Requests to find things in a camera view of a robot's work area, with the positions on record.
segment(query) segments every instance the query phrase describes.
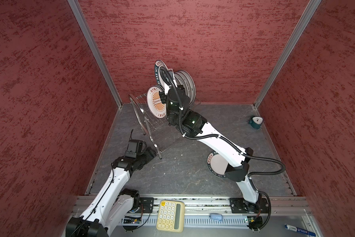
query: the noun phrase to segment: clock face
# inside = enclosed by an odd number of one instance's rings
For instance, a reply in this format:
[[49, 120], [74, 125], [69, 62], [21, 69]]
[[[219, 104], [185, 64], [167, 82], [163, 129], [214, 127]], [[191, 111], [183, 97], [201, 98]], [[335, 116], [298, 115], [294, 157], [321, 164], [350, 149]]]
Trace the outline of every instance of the clock face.
[[253, 117], [252, 120], [256, 124], [261, 124], [263, 122], [263, 118], [262, 117]]

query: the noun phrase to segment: blue marker pen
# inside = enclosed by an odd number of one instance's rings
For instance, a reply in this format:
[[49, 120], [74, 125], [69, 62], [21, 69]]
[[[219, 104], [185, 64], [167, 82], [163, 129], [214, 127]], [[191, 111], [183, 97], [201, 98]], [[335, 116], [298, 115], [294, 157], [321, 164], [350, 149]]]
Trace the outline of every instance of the blue marker pen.
[[290, 226], [290, 225], [287, 225], [287, 224], [285, 224], [285, 228], [288, 229], [288, 230], [294, 231], [294, 232], [301, 233], [301, 234], [306, 234], [306, 235], [309, 235], [309, 236], [316, 236], [316, 233], [313, 233], [313, 232], [310, 232], [310, 231], [307, 231], [305, 229], [301, 229], [301, 228], [298, 228], [298, 227]]

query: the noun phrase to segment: stacked plate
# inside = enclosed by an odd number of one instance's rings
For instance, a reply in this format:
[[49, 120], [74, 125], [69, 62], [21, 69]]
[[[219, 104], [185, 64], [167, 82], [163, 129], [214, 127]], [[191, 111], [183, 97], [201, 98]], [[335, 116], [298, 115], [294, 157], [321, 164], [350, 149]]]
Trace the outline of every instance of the stacked plate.
[[[157, 118], [164, 118], [166, 116], [166, 106], [161, 103], [159, 92], [164, 91], [165, 83], [163, 79], [160, 77], [160, 68], [167, 66], [161, 60], [155, 62], [154, 72], [157, 86], [152, 86], [149, 88], [147, 92], [147, 105], [151, 111], [151, 113]], [[176, 82], [176, 86], [182, 85], [185, 89], [185, 94], [190, 98], [189, 103], [193, 103], [196, 98], [196, 87], [194, 86], [193, 79], [189, 73], [184, 70], [179, 70], [173, 73], [174, 81]]]

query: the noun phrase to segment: plate with orange sunburst pattern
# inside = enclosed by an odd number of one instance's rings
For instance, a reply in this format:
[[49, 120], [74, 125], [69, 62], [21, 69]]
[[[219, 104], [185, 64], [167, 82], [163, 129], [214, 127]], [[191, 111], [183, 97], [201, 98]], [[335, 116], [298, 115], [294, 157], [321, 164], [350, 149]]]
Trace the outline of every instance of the plate with orange sunburst pattern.
[[161, 102], [159, 92], [163, 92], [161, 86], [152, 86], [147, 91], [147, 105], [150, 112], [157, 118], [162, 119], [167, 115], [166, 104]]

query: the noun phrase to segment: black mounting plate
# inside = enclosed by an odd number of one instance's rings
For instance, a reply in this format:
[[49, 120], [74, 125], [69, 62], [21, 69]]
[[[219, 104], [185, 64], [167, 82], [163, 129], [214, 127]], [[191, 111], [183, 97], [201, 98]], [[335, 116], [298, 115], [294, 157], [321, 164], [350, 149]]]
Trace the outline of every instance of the black mounting plate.
[[[229, 198], [230, 201], [230, 208], [231, 208], [231, 212], [232, 213], [247, 213], [250, 214], [249, 212], [247, 212], [244, 207], [242, 206], [243, 204], [243, 198], [240, 197], [231, 197]], [[268, 205], [267, 205], [267, 199], [262, 198], [260, 200], [260, 213], [268, 213]]]
[[154, 207], [154, 198], [153, 197], [140, 197], [140, 202], [143, 205], [143, 213], [152, 213], [152, 208]]

